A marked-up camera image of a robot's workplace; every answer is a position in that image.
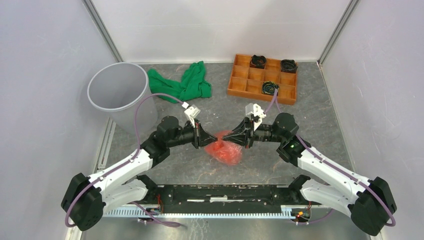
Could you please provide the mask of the red plastic trash bag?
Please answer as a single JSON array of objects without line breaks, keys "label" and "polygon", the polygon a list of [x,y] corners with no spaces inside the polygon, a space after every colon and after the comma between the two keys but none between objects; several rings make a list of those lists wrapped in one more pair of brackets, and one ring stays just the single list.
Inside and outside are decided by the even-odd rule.
[{"label": "red plastic trash bag", "polygon": [[223,130],[215,134],[217,141],[208,144],[204,150],[212,158],[228,166],[235,166],[242,159],[242,147],[236,143],[222,140],[222,137],[232,133],[231,130]]}]

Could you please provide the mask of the grey plastic trash bin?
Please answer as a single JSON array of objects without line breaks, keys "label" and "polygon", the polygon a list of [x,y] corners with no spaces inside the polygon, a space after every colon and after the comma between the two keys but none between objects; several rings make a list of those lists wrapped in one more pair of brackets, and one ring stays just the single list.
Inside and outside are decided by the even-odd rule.
[{"label": "grey plastic trash bin", "polygon": [[150,95],[147,72],[131,62],[104,67],[87,87],[90,103],[131,135],[150,130],[158,120],[153,98],[146,99]]}]

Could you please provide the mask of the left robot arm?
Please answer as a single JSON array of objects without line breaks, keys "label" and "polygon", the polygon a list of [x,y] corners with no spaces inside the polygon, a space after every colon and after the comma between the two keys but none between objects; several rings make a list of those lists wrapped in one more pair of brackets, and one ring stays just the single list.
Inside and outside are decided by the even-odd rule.
[{"label": "left robot arm", "polygon": [[172,147],[192,144],[199,149],[217,140],[197,119],[180,126],[176,117],[164,117],[156,131],[126,158],[98,173],[89,176],[78,173],[70,180],[60,204],[66,213],[65,225],[86,231],[110,210],[139,200],[153,203],[157,190],[132,179],[134,176],[163,162]]}]

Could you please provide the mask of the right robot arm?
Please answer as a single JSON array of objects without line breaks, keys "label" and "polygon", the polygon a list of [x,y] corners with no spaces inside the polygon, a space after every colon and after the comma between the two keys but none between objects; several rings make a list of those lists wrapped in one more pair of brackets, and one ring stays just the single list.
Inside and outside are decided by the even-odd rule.
[{"label": "right robot arm", "polygon": [[244,120],[222,140],[250,148],[253,143],[279,143],[276,152],[286,163],[307,171],[325,184],[308,176],[297,178],[289,189],[295,204],[316,202],[348,216],[364,233],[377,236],[383,227],[394,227],[397,205],[386,180],[370,179],[327,158],[298,134],[299,125],[289,113],[279,113],[273,124],[259,124],[258,117]]}]

